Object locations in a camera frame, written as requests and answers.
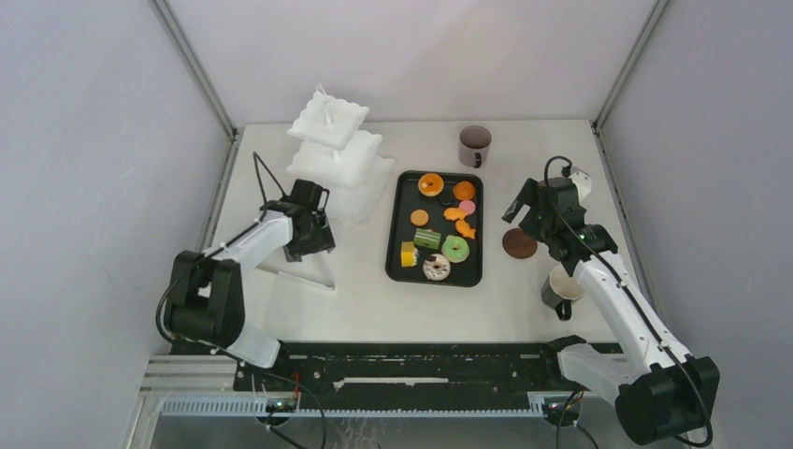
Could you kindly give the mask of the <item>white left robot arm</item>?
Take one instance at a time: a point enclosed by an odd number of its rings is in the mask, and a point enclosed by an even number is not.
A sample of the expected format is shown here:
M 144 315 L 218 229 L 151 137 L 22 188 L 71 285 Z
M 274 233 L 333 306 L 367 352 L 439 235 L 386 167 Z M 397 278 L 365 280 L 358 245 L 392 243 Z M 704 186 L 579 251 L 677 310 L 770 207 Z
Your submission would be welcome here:
M 298 179 L 290 193 L 266 201 L 254 221 L 229 241 L 177 254 L 155 313 L 161 334 L 256 366 L 256 378 L 271 390 L 288 385 L 293 367 L 279 356 L 280 341 L 246 318 L 243 278 L 278 250 L 289 262 L 332 252 L 335 241 L 325 212 L 329 194 L 313 181 Z

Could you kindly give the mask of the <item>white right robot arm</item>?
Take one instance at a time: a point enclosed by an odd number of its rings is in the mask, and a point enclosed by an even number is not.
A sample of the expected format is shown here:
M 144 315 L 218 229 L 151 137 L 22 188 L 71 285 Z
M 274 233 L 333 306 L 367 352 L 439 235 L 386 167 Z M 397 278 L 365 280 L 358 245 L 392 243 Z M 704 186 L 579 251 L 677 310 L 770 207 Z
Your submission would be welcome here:
M 600 224 L 587 224 L 574 182 L 565 177 L 527 179 L 505 211 L 580 285 L 616 337 L 626 362 L 619 364 L 573 337 L 555 341 L 556 353 L 540 365 L 553 389 L 575 382 L 614 406 L 636 444 L 674 438 L 702 428 L 701 446 L 713 441 L 712 413 L 720 372 L 709 356 L 695 357 L 656 315 L 627 273 L 618 246 Z

